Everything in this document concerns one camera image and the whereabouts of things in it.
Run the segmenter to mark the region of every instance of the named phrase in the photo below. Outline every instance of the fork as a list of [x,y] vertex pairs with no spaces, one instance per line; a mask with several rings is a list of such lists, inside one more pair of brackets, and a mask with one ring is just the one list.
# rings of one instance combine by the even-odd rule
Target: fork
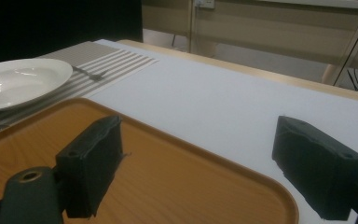
[[105,75],[107,73],[108,70],[105,70],[99,74],[92,74],[92,73],[89,73],[88,71],[84,70],[84,69],[81,69],[79,67],[76,67],[76,66],[72,66],[72,68],[74,69],[74,71],[77,71],[77,72],[81,72],[81,73],[84,73],[86,74],[87,76],[89,76],[90,79],[92,80],[98,80],[98,79],[101,79],[103,77],[103,75]]

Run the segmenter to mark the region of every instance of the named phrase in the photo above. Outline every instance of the electrical outlet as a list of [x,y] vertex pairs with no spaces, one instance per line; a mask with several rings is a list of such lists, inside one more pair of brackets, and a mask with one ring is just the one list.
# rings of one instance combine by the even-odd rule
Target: electrical outlet
[[199,7],[214,8],[214,0],[198,0]]

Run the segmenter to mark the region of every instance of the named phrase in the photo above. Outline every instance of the white plate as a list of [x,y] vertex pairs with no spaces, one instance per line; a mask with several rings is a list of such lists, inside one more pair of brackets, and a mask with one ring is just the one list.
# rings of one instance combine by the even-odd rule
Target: white plate
[[59,88],[71,75],[69,63],[54,59],[0,63],[0,110],[44,96]]

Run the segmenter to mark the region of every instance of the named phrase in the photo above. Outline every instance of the dark background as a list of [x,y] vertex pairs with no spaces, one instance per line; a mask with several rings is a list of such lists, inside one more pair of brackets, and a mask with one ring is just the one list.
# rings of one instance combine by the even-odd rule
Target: dark background
[[141,0],[0,1],[0,62],[142,36]]

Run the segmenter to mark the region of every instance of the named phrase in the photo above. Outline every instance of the beige wall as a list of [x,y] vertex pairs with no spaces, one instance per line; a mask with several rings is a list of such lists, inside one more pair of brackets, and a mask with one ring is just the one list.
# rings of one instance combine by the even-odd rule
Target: beige wall
[[144,0],[144,28],[249,49],[341,64],[358,29],[358,9],[251,0],[217,0],[190,11],[191,0]]

